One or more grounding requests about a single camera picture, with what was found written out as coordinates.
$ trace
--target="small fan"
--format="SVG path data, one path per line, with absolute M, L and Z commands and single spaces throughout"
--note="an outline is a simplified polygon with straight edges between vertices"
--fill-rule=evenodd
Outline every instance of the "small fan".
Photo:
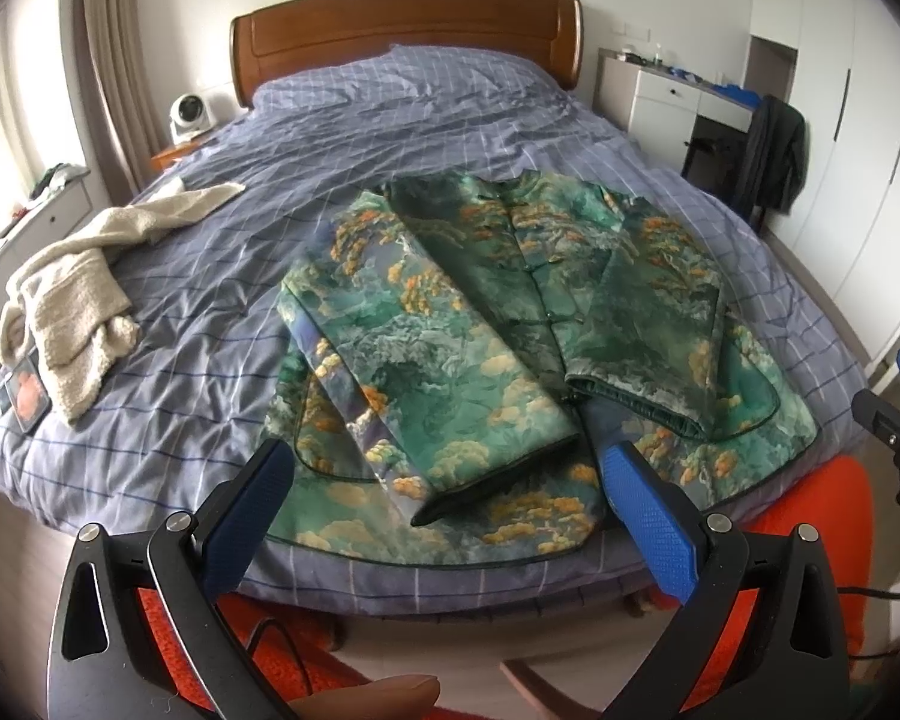
M 211 127 L 210 112 L 200 95 L 180 95 L 170 105 L 170 135 L 177 145 L 192 141 Z

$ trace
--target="metal screw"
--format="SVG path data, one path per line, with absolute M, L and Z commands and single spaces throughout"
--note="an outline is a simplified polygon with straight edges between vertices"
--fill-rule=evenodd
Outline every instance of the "metal screw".
M 706 519 L 706 527 L 714 533 L 727 533 L 733 527 L 733 523 L 726 514 L 711 514 Z
M 167 517 L 167 530 L 171 533 L 179 533 L 189 528 L 193 520 L 187 512 L 174 512 Z
M 816 541 L 820 538 L 820 531 L 808 522 L 797 525 L 797 535 L 804 541 Z
M 80 528 L 79 533 L 77 533 L 77 538 L 81 541 L 93 541 L 94 538 L 100 535 L 100 525 L 96 522 L 89 522 Z

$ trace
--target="pillow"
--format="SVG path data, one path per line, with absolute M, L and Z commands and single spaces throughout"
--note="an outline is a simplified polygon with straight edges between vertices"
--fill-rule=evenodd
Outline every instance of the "pillow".
M 450 46 L 394 46 L 397 61 L 420 70 L 442 91 L 526 93 L 560 92 L 557 81 L 538 64 L 510 53 Z
M 253 105 L 266 112 L 438 95 L 554 93 L 562 94 L 557 82 L 518 56 L 459 47 L 394 46 L 382 56 L 266 81 L 254 93 Z

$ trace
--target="blue checkered bedsheet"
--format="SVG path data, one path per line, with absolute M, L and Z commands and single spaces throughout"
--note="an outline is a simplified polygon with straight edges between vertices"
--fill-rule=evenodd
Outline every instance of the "blue checkered bedsheet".
M 0 415 L 0 491 L 43 522 L 111 533 L 195 509 L 257 442 L 287 331 L 274 311 L 293 246 L 360 187 L 460 166 L 501 179 L 555 170 L 642 194 L 713 253 L 740 314 L 806 398 L 821 434 L 758 490 L 755 514 L 858 440 L 850 397 L 863 372 L 830 322 L 746 225 L 670 170 L 648 167 L 618 130 L 540 69 L 489 52 L 401 49 L 262 87 L 249 115 L 175 169 L 191 188 L 247 185 L 203 223 L 113 266 L 143 329 L 73 427 L 50 413 L 34 435 Z M 372 565 L 266 541 L 250 594 L 341 613 L 445 613 L 645 580 L 619 530 L 573 555 L 492 569 Z

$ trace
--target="power outlet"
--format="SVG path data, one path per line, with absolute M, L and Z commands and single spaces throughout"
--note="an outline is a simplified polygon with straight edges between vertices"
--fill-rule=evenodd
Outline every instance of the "power outlet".
M 650 28 L 647 28 L 646 26 L 638 26 L 634 23 L 625 23 L 624 34 L 626 35 L 626 37 L 634 38 L 634 40 L 638 40 L 641 43 L 650 42 Z

